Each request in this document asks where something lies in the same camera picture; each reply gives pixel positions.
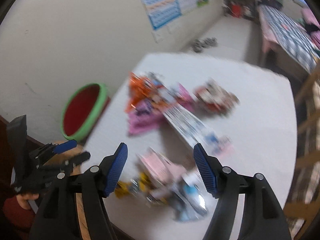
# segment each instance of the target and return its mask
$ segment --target wooden chair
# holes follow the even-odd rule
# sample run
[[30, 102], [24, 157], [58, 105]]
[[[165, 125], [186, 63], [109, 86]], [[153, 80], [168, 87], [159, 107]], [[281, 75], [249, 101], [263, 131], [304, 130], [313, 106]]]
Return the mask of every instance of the wooden chair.
[[307, 109], [307, 119], [297, 128], [297, 160], [291, 189], [284, 206], [284, 214], [294, 240], [305, 238], [309, 234], [307, 229], [315, 217], [318, 217], [320, 210], [319, 78], [320, 68], [317, 66], [294, 99], [296, 107], [305, 100]]

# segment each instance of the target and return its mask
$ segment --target bed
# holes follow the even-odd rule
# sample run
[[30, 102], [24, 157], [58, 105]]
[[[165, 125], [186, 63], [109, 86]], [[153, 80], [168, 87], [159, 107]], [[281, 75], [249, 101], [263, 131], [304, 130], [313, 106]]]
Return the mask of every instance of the bed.
[[317, 46], [306, 30], [279, 10], [260, 5], [258, 7], [262, 29], [262, 57], [265, 66], [268, 53], [276, 52], [277, 65], [290, 76], [304, 81], [317, 67]]

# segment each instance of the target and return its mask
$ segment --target white table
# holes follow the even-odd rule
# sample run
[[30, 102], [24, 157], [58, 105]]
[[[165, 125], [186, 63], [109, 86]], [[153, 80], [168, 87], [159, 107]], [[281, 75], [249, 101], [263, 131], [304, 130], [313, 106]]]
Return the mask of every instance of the white table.
[[[228, 135], [233, 141], [235, 153], [223, 155], [219, 160], [238, 174], [263, 173], [280, 205], [284, 206], [297, 146], [295, 108], [286, 78], [247, 63], [187, 54], [147, 55], [134, 72], [146, 71], [163, 75], [168, 86], [180, 82], [190, 93], [209, 77], [234, 93], [240, 105], [228, 118], [202, 119], [218, 136]], [[164, 153], [173, 162], [184, 163], [189, 150], [168, 124], [140, 136], [128, 136], [127, 114], [124, 112], [127, 102], [128, 82], [125, 82], [87, 141], [85, 150], [91, 153], [91, 159], [82, 165], [82, 170], [98, 165], [104, 156], [113, 154], [120, 142], [125, 142], [129, 149], [120, 177], [124, 181], [137, 176], [137, 154], [143, 154], [148, 147]], [[210, 215], [189, 223], [175, 222], [172, 208], [149, 208], [139, 198], [117, 199], [111, 194], [105, 205], [111, 222], [136, 240], [201, 240], [217, 203], [207, 192], [205, 199]], [[244, 196], [240, 195], [230, 239], [238, 237], [243, 205]]]

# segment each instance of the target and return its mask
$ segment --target table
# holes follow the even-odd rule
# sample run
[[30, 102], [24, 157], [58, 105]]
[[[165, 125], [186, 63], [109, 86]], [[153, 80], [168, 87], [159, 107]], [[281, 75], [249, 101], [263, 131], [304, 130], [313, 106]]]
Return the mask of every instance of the table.
[[[269, 70], [244, 62], [202, 55], [150, 54], [145, 56], [134, 73], [153, 71], [164, 77], [165, 85], [180, 82], [189, 92], [212, 77], [240, 100], [229, 117], [202, 118], [218, 136], [228, 135], [235, 153], [219, 157], [221, 164], [237, 173], [265, 175], [283, 207], [290, 189], [297, 146], [297, 124], [289, 81]], [[85, 171], [98, 165], [106, 155], [115, 152], [120, 142], [128, 145], [128, 159], [121, 180], [129, 181], [138, 174], [137, 154], [148, 147], [164, 153], [170, 160], [185, 163], [189, 149], [176, 132], [164, 124], [159, 130], [129, 137], [127, 134], [128, 81], [118, 90], [108, 109], [92, 131], [84, 149], [91, 159], [82, 165]], [[210, 215], [189, 223], [175, 222], [170, 207], [146, 206], [140, 198], [117, 199], [111, 194], [104, 200], [109, 218], [119, 229], [136, 240], [203, 238], [217, 200], [204, 192]], [[239, 196], [235, 223], [230, 239], [237, 239], [240, 230], [244, 196]]]

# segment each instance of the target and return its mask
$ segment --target checkered blanket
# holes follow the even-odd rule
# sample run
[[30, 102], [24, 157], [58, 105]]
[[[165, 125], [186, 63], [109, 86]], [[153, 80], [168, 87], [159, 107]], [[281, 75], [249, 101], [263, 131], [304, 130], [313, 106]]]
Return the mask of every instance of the checkered blanket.
[[318, 56], [308, 34], [304, 33], [302, 27], [293, 19], [279, 10], [266, 5], [260, 7], [279, 45], [310, 73], [316, 66]]

